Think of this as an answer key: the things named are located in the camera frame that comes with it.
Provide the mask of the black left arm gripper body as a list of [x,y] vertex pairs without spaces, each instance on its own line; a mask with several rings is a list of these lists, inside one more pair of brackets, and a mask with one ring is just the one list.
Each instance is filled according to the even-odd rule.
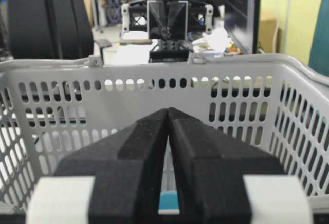
[[196,0],[137,0],[121,6],[122,32],[143,31],[157,44],[149,63],[186,62],[193,52],[188,37],[212,33],[214,7]]

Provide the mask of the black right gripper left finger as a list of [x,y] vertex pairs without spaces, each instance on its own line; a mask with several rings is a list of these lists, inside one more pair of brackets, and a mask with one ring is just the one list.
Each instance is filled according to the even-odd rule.
[[39,179],[27,223],[137,223],[158,214],[168,111],[64,157]]

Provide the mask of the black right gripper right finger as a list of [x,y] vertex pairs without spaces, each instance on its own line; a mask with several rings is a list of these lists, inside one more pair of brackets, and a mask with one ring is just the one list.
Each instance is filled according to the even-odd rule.
[[299,179],[279,159],[169,108],[179,199],[202,223],[313,223]]

